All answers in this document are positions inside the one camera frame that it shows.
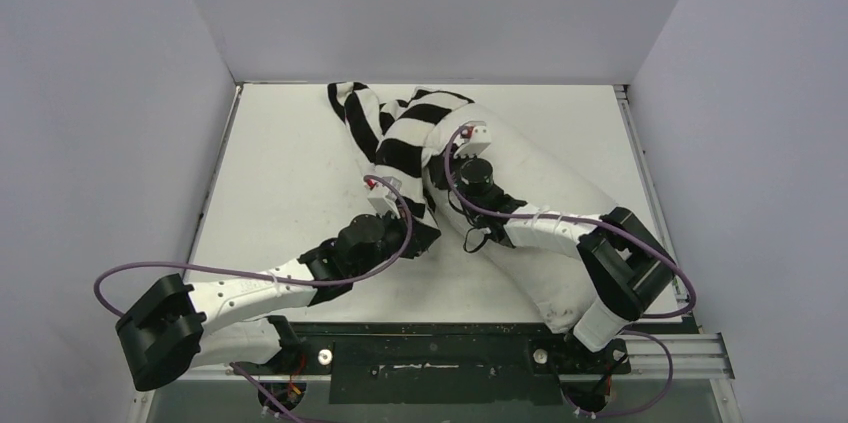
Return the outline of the black white striped pillowcase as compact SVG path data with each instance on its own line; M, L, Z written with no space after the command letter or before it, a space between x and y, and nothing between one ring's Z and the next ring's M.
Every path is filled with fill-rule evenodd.
M414 220L437 229L425 196L424 169L444 151L454 132L438 126L474 100L460 93L417 87L407 100L382 101L361 82L330 83L326 92L331 109L350 135L361 172L393 179Z

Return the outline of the white pillow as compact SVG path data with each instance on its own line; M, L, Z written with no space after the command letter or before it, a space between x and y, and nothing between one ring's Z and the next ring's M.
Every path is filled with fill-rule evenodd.
M594 183L521 135L495 113L478 104L467 105L438 126L454 131L463 123L487 123L494 137L484 151L494 168L495 179L506 192L523 200L522 213L534 214L538 205L568 215L597 217L612 210L615 201ZM432 213L439 229L448 223ZM573 242L539 248L532 228L553 226L544 219L520 220L525 244L517 249L486 245L484 254L503 270L537 308L544 324L554 333L565 333L578 323L596 300L597 294Z

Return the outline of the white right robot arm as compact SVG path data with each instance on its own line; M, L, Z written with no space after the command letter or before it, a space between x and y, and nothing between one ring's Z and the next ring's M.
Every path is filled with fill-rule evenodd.
M496 143L475 156L448 144L424 162L431 217L462 235L562 333L576 369L601 363L606 346L648 315L673 279L668 255L632 212L532 143Z

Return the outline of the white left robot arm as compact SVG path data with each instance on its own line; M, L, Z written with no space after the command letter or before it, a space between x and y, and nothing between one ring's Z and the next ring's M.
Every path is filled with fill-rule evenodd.
M133 385L159 389L191 368L231 362L287 372L300 342L276 311L339 298L388 264L421 256L439 236L405 211L362 214L337 236L263 272L215 268L217 280L201 283L165 275L115 326Z

